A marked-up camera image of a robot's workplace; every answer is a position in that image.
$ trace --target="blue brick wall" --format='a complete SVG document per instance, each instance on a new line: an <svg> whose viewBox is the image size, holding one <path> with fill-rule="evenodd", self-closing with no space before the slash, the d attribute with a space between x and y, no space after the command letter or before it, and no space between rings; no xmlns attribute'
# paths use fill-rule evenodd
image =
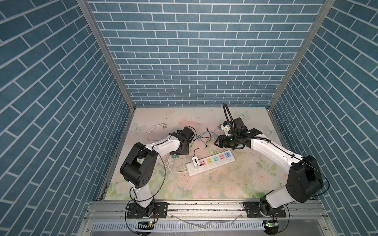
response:
<svg viewBox="0 0 378 236"><path fill-rule="evenodd" d="M267 106L322 3L90 0L136 106Z"/></svg>
<svg viewBox="0 0 378 236"><path fill-rule="evenodd" d="M0 2L0 235L72 235L130 112L75 0Z"/></svg>
<svg viewBox="0 0 378 236"><path fill-rule="evenodd" d="M336 0L273 108L290 148L329 179L321 201L339 235L377 235L377 12Z"/></svg>

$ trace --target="black mounting plate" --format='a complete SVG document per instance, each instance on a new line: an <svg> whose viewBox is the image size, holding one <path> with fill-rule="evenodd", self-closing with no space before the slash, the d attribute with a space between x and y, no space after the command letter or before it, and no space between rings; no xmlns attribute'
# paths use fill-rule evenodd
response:
<svg viewBox="0 0 378 236"><path fill-rule="evenodd" d="M261 209L259 207L260 202L243 202L244 209L246 210L248 218L256 218L256 217L269 217L272 216L265 216L261 213ZM276 208L274 210L276 217L286 217L285 209Z"/></svg>
<svg viewBox="0 0 378 236"><path fill-rule="evenodd" d="M128 219L142 219L144 215L137 211L137 203L129 203L129 210L126 218ZM159 218L167 218L168 202L155 202L153 208L158 210Z"/></svg>

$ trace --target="power strip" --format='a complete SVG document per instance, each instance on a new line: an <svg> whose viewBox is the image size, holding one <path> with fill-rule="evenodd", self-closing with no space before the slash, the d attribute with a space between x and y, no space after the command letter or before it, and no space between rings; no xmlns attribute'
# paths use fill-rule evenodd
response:
<svg viewBox="0 0 378 236"><path fill-rule="evenodd" d="M235 157L231 153L231 151L224 151L222 153L218 153L198 160L197 163L201 164L201 166L197 168L194 166L196 165L195 162L190 162L186 164L186 169L188 170L189 176L193 176L195 174L199 174L234 161Z"/></svg>

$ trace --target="floral pattern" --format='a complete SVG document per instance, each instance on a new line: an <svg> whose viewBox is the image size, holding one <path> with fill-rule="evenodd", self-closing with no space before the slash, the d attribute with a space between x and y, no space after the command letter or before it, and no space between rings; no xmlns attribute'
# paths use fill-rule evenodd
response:
<svg viewBox="0 0 378 236"><path fill-rule="evenodd" d="M259 114L256 114L256 111L249 110L243 111L239 108L238 113L242 114L242 119L245 122L245 125L248 128L257 128L262 130L268 138L272 139L274 142L280 143L274 129L270 129L273 125L268 118L259 119L246 119L246 116L253 115L256 117ZM169 109L166 113L177 113L179 111L176 109ZM205 113L201 113L201 116L197 115L195 117L185 117L177 115L176 119L179 119L177 126L172 128L172 131L176 131L186 125L190 125L195 128L198 134L202 133L203 130L206 131L206 128L209 130L214 130L216 135L222 134L221 130L217 129L217 125L221 123L223 117L217 122L211 122L214 118L209 117ZM138 110L134 115L134 120L137 120L139 123L142 123L143 115L141 114L138 117ZM128 150L131 149L132 145L135 142L147 142L147 134L150 127L153 127L155 124L148 124L138 126L137 123L133 123L131 130L135 132L129 132L126 138L124 145L128 147ZM162 138L166 136L167 130L154 129L152 135L161 136ZM196 156L199 158L207 157L214 155L214 151L222 152L224 149L219 148L214 145L216 137L212 135L208 142L208 148L196 150ZM169 161L169 166L172 171L181 171L185 170L186 163L191 162L191 157L194 154L194 150L199 147L204 147L203 142L198 139L195 140L194 144L190 146L189 155L180 155L180 156L163 156L165 165ZM286 184L287 174L285 171L277 166L273 161L268 159L265 155L249 148L244 148L241 150L231 150L235 156L235 162L229 163L227 165L197 174L194 176L189 176L188 173L172 173L169 171L166 166L166 179L163 187L159 193L155 196L156 199L239 199L239 198L256 198L262 197L266 193L270 192L277 187ZM130 184L126 182L123 176L119 173L119 167L123 163L124 158L122 159L122 153L120 160L118 161L116 171L113 174L112 181L109 185L107 195L105 200L128 200ZM152 193L155 193L163 180L164 177L164 165L162 164L160 158L156 161L155 169L152 174L152 177L149 181L150 190Z"/></svg>

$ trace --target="brick wall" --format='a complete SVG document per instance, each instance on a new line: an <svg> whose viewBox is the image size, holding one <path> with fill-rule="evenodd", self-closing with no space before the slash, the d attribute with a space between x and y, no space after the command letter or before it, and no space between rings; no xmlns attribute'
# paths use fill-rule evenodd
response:
<svg viewBox="0 0 378 236"><path fill-rule="evenodd" d="M0 75L0 235L75 234L130 112L76 1L1 1Z"/></svg>
<svg viewBox="0 0 378 236"><path fill-rule="evenodd" d="M321 200L339 235L378 235L377 11L336 0L273 109L290 148L329 179Z"/></svg>
<svg viewBox="0 0 378 236"><path fill-rule="evenodd" d="M90 0L136 106L267 106L324 0Z"/></svg>

